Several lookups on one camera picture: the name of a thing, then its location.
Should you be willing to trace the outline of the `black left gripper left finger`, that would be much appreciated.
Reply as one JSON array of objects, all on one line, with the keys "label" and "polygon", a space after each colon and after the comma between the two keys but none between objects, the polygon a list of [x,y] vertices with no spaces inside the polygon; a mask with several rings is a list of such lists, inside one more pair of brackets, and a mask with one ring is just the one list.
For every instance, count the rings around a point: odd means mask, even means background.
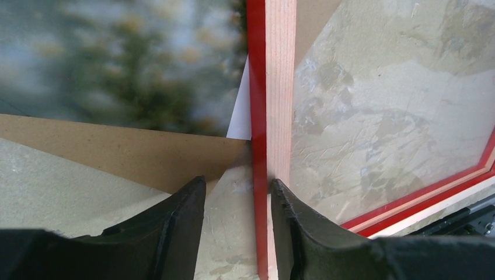
[{"label": "black left gripper left finger", "polygon": [[1,230],[2,279],[193,279],[206,183],[198,176],[169,198],[98,236]]}]

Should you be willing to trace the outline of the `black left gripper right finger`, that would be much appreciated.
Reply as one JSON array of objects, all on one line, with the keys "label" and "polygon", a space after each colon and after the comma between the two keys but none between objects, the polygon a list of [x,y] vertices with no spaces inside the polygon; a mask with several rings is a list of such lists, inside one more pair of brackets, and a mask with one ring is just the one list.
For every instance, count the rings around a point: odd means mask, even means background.
[{"label": "black left gripper right finger", "polygon": [[493,279],[494,239],[404,236],[368,239],[316,212],[279,179],[271,213],[280,279]]}]

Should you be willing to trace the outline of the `brown cardboard backing board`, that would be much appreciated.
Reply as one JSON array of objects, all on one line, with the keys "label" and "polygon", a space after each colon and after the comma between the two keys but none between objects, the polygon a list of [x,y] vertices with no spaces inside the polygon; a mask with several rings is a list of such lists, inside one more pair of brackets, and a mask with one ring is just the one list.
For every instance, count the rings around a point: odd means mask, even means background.
[{"label": "brown cardboard backing board", "polygon": [[251,138],[91,124],[1,113],[1,137],[172,193],[220,178],[253,155],[256,189],[287,177],[294,70],[340,1],[245,1]]}]

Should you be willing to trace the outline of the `landscape photo print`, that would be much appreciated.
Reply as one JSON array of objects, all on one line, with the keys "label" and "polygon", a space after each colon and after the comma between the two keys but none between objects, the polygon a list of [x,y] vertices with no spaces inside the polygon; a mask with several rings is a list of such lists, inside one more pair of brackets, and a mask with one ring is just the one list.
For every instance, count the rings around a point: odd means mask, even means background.
[{"label": "landscape photo print", "polygon": [[245,1],[2,1],[1,113],[249,140]]}]

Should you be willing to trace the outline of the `red wooden picture frame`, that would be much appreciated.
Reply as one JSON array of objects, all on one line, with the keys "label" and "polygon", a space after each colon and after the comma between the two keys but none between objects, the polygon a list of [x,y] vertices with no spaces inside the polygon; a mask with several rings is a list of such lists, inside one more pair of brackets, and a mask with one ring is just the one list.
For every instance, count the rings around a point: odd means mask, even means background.
[{"label": "red wooden picture frame", "polygon": [[493,1],[248,1],[260,279],[274,198],[365,237],[494,191]]}]

